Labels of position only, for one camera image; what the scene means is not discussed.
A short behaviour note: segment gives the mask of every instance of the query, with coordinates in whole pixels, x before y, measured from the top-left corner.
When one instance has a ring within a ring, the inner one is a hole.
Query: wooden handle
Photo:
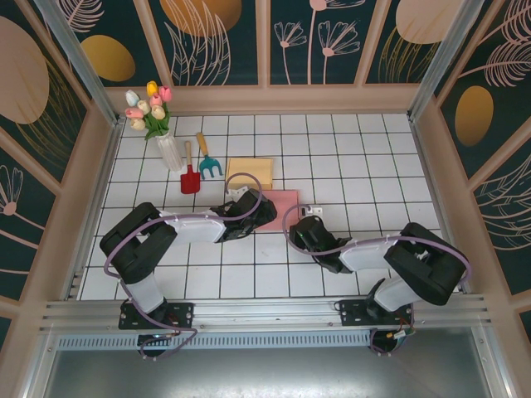
[[[197,133],[197,142],[199,143],[199,146],[201,147],[201,152],[203,156],[208,156],[208,149],[207,149],[207,141],[205,141],[205,136],[202,135],[202,133]]]
[[[190,166],[192,164],[192,143],[187,141],[184,146],[186,147],[186,164]]]

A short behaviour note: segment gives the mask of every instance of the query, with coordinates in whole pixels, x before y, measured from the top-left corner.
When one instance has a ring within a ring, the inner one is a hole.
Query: pink tulip
[[[138,108],[127,108],[125,110],[125,116],[130,119],[142,119],[144,117],[144,112]]]
[[[158,95],[163,99],[163,102],[169,102],[172,100],[172,91],[166,85],[162,85],[158,88]]]
[[[163,104],[163,99],[158,95],[157,93],[153,94],[151,98],[149,99],[149,104],[153,108],[154,105],[161,105]]]

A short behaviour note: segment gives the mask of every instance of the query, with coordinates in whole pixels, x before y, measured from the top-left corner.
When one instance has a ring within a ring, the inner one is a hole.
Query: flower bouquet
[[[147,129],[145,140],[155,137],[163,156],[164,163],[173,172],[182,171],[183,157],[178,151],[177,141],[169,132],[169,118],[167,102],[172,100],[172,91],[166,87],[158,87],[150,81],[146,85],[149,101],[140,99],[132,90],[125,93],[125,99],[130,108],[125,110],[125,116],[130,119],[131,127],[135,130]]]

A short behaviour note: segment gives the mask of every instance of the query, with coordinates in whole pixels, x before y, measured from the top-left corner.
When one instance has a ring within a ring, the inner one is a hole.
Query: beige circle
[[[46,58],[30,35],[0,17],[0,114],[15,123],[41,117],[50,81]]]
[[[192,28],[192,16],[185,3],[191,3],[195,7],[200,22],[204,26],[203,29],[194,31]],[[207,15],[203,9],[203,3],[206,4],[212,17],[217,15],[222,20],[223,26],[227,31],[233,28],[240,20],[241,0],[160,0],[160,5],[172,24],[178,27],[180,31],[188,35],[195,34],[195,36],[205,36],[207,30]]]
[[[466,89],[455,112],[455,133],[466,147],[472,147],[483,139],[489,130],[494,114],[494,102],[490,92],[473,85]]]
[[[94,35],[82,41],[81,47],[99,77],[111,81],[124,81],[133,77],[133,56],[119,41],[109,36]]]
[[[397,30],[405,41],[432,44],[445,38],[462,0],[401,0]]]

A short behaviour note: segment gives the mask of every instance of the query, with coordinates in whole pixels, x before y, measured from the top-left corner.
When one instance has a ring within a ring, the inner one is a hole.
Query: pink mat
[[[264,191],[264,196],[275,204],[276,218],[269,224],[258,228],[261,231],[282,231],[282,218],[285,212],[299,203],[299,192],[297,191]],[[286,220],[286,228],[294,226],[299,222],[299,212],[293,210]]]

